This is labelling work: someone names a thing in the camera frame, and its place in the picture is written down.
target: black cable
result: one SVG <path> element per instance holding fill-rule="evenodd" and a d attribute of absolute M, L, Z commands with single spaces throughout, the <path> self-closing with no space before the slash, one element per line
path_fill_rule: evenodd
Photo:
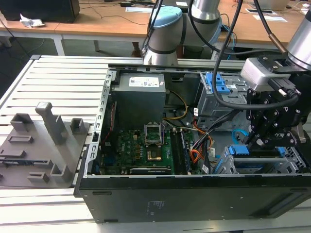
<path fill-rule="evenodd" d="M 144 48 L 145 46 L 147 46 L 148 43 L 149 43 L 150 37 L 151 37 L 151 35 L 152 35 L 152 33 L 153 33 L 153 30 L 154 30 L 154 25 L 155 25 L 155 22 L 156 22 L 156 17 L 157 17 L 157 15 L 159 14 L 160 9 L 161 9 L 161 7 L 162 7 L 162 2 L 163 2 L 163 0 L 156 0 L 156 2 L 155 2 L 155 5 L 154 5 L 153 10 L 152 10 L 152 12 L 151 12 L 152 14 L 150 15 L 150 18 L 149 18 L 149 23 L 152 21 L 151 18 L 152 18 L 152 15 L 153 15 L 153 11 L 154 11 L 155 7 L 157 6 L 157 10 L 156 10 L 156 13 L 155 13 L 155 18 L 154 18 L 154 20 L 151 22 L 150 27 L 148 28 L 147 36 L 146 36 L 146 38 L 144 39 L 143 44 L 142 44 L 142 50 L 143 50 L 143 48 Z"/>
<path fill-rule="evenodd" d="M 207 45 L 209 46 L 212 50 L 215 50 L 216 52 L 220 52 L 220 50 L 214 46 L 212 46 L 207 40 L 204 39 L 204 37 L 201 35 L 197 27 L 195 26 L 195 23 L 193 21 L 193 16 L 192 16 L 192 5 L 193 5 L 194 0 L 190 0 L 190 5 L 189 5 L 189 10 L 188 10 L 188 15 L 189 19 L 191 22 L 191 25 L 193 29 L 195 30 L 195 33 L 199 36 L 199 38 Z M 246 54 L 252 54 L 252 53 L 257 53 L 257 52 L 276 52 L 280 53 L 277 50 L 251 50 L 251 51 L 244 51 L 244 52 L 223 52 L 225 55 L 246 55 Z"/>
<path fill-rule="evenodd" d="M 2 23 L 2 25 L 5 27 L 5 29 L 8 31 L 9 34 L 11 34 L 11 36 L 16 40 L 16 42 L 18 42 L 19 46 L 24 50 L 24 52 L 27 54 L 27 56 L 30 58 L 29 53 L 25 50 L 25 48 L 21 45 L 21 43 L 18 41 L 18 39 L 10 32 L 10 30 L 4 25 L 2 19 L 0 18 L 0 22 Z"/>
<path fill-rule="evenodd" d="M 291 96 L 291 99 L 289 100 L 285 100 L 282 102 L 278 102 L 278 103 L 270 103 L 270 104 L 236 104 L 236 103 L 229 103 L 226 102 L 224 100 L 222 100 L 222 97 L 220 96 L 220 94 L 217 91 L 217 87 L 216 87 L 216 76 L 217 76 L 217 71 L 218 71 L 218 67 L 219 64 L 221 62 L 221 57 L 224 53 L 225 50 L 225 45 L 228 42 L 232 31 L 234 29 L 234 26 L 237 22 L 241 7 L 242 7 L 242 3 L 243 0 L 239 0 L 238 6 L 237 6 L 237 10 L 234 14 L 232 23 L 231 23 L 231 28 L 229 29 L 229 32 L 225 38 L 225 43 L 223 44 L 221 51 L 219 53 L 219 56 L 216 60 L 216 64 L 215 64 L 215 68 L 213 71 L 213 76 L 212 76 L 212 88 L 213 88 L 213 94 L 215 99 L 217 100 L 218 103 L 220 103 L 221 105 L 228 107 L 228 108 L 234 108 L 234 109 L 240 109 L 240 110 L 268 110 L 268 109 L 279 109 L 279 108 L 283 108 L 285 106 L 291 106 L 293 104 L 295 104 L 298 101 L 298 95 L 296 93 L 294 93 Z"/>
<path fill-rule="evenodd" d="M 230 19 L 229 19 L 229 15 L 227 15 L 226 13 L 220 14 L 220 16 L 226 16 L 228 19 L 228 28 L 230 28 Z"/>
<path fill-rule="evenodd" d="M 272 34 L 272 31 L 271 31 L 271 29 L 269 28 L 269 25 L 268 25 L 266 19 L 264 18 L 264 15 L 263 15 L 262 11 L 261 11 L 261 8 L 260 8 L 260 6 L 259 6 L 258 0 L 254 0 L 254 4 L 255 4 L 256 9 L 257 9 L 257 11 L 258 11 L 258 15 L 259 15 L 259 17 L 260 17 L 260 19 L 261 19 L 261 22 L 262 22 L 262 24 L 263 24 L 265 30 L 267 31 L 268 35 Z"/>

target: blue plastic latch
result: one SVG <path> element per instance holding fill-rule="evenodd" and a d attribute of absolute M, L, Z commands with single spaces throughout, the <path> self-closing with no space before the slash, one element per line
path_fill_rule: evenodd
<path fill-rule="evenodd" d="M 212 76 L 213 76 L 212 73 L 207 73 L 205 80 L 206 80 L 206 84 L 210 86 L 210 91 L 213 93 Z M 217 73 L 216 75 L 216 88 L 217 88 L 218 93 L 220 94 L 230 93 L 230 90 L 225 85 L 225 80 L 221 77 L 219 73 Z"/>
<path fill-rule="evenodd" d="M 284 147 L 277 147 L 276 149 L 277 149 L 278 152 L 280 153 L 280 156 L 281 156 L 281 157 L 284 157 L 284 156 L 285 156 L 286 151 L 285 151 Z"/>
<path fill-rule="evenodd" d="M 232 145 L 229 147 L 229 152 L 231 155 L 249 155 L 246 145 Z"/>

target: label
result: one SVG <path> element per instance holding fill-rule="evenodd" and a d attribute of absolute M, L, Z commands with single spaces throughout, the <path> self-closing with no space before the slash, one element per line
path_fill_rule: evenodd
<path fill-rule="evenodd" d="M 226 87 L 228 87 L 229 89 L 237 89 L 235 85 L 226 85 Z"/>
<path fill-rule="evenodd" d="M 164 203 L 165 201 L 163 200 L 151 200 L 147 203 L 147 215 L 151 215 L 154 216 L 156 213 L 158 212 L 163 212 L 161 210 L 163 210 L 164 208 Z"/>
<path fill-rule="evenodd" d="M 131 77 L 130 86 L 140 87 L 160 87 L 157 77 Z"/>
<path fill-rule="evenodd" d="M 198 117 L 199 116 L 199 109 L 198 108 L 193 108 L 193 114 Z"/>
<path fill-rule="evenodd" d="M 207 167 L 207 166 L 203 165 L 203 166 L 202 166 L 202 170 L 203 170 L 206 174 L 208 174 L 208 167 Z"/>
<path fill-rule="evenodd" d="M 212 148 L 209 149 L 209 151 L 210 151 L 210 156 L 216 158 L 216 155 L 215 155 L 215 148 L 212 147 Z"/>
<path fill-rule="evenodd" d="M 177 6 L 188 6 L 187 3 L 186 3 L 186 2 L 183 2 L 183 1 L 177 1 L 177 2 L 176 2 L 176 5 L 177 5 Z"/>

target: black computer case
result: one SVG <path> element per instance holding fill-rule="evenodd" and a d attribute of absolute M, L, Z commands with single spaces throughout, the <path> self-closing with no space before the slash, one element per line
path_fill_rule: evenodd
<path fill-rule="evenodd" d="M 73 23 L 80 12 L 79 0 L 0 0 L 6 20 L 20 20 L 20 14 L 31 19 Z"/>

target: sticker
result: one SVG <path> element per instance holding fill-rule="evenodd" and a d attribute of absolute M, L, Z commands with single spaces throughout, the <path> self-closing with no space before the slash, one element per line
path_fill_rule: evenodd
<path fill-rule="evenodd" d="M 203 165 L 203 166 L 202 166 L 202 170 L 203 170 L 206 174 L 208 174 L 208 167 L 207 167 L 207 166 Z"/>
<path fill-rule="evenodd" d="M 216 155 L 215 155 L 215 148 L 212 147 L 211 149 L 209 149 L 209 151 L 210 151 L 210 156 L 216 158 Z"/>
<path fill-rule="evenodd" d="M 228 87 L 229 89 L 237 89 L 235 85 L 226 85 L 226 87 Z"/>
<path fill-rule="evenodd" d="M 131 77 L 130 86 L 159 87 L 159 78 L 157 77 Z"/>
<path fill-rule="evenodd" d="M 177 2 L 176 2 L 176 5 L 177 5 L 177 6 L 188 6 L 187 3 L 184 2 L 184 1 L 177 1 Z"/>
<path fill-rule="evenodd" d="M 193 114 L 198 117 L 199 116 L 199 109 L 198 108 L 194 108 L 193 109 Z"/>

